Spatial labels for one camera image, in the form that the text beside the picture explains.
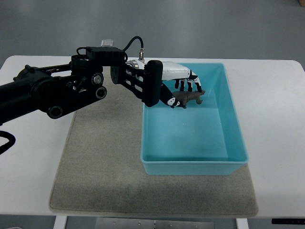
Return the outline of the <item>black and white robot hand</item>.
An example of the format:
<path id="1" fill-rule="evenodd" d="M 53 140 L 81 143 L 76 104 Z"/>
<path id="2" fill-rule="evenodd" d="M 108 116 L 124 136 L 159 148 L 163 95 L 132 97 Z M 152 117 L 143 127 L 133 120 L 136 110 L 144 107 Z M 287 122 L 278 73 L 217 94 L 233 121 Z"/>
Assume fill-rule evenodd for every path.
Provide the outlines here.
<path id="1" fill-rule="evenodd" d="M 202 85 L 199 76 L 190 68 L 175 62 L 149 61 L 139 63 L 139 69 L 147 72 L 144 77 L 144 102 L 148 107 L 161 101 L 171 108 L 179 107 L 179 101 L 173 92 L 201 92 Z"/>

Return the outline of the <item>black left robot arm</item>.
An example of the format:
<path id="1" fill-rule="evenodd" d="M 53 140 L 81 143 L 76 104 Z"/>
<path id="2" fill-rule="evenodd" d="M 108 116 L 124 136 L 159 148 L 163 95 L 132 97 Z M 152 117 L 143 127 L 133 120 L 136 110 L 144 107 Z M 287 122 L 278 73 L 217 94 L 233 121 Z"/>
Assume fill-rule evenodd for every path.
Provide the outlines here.
<path id="1" fill-rule="evenodd" d="M 100 47 L 79 47 L 68 64 L 33 67 L 25 65 L 11 83 L 0 87 L 0 123 L 4 124 L 36 110 L 57 119 L 103 99 L 104 67 L 113 70 L 115 84 L 126 85 L 131 72 L 146 77 L 146 69 L 128 65 L 126 51 L 135 41 L 140 42 L 140 57 L 144 44 L 140 36 L 131 38 L 119 49 L 103 40 Z"/>

